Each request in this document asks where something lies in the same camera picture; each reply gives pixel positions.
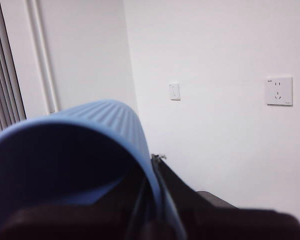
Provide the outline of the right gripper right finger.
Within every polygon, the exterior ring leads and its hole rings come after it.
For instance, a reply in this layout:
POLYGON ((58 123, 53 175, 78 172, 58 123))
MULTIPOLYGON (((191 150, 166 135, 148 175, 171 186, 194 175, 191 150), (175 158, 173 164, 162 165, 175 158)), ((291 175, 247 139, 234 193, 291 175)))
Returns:
POLYGON ((165 210, 187 240, 300 240, 293 215, 269 209, 237 208, 207 192, 196 192, 160 158, 151 162, 164 194, 165 210))

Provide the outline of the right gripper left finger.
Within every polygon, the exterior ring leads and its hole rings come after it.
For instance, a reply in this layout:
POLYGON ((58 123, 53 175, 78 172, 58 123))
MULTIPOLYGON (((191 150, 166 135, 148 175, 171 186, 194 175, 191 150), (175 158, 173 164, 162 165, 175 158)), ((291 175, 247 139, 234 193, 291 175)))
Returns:
POLYGON ((135 209, 146 189, 141 172, 128 173, 88 205, 41 205, 15 212, 0 240, 128 240, 135 238, 135 209))

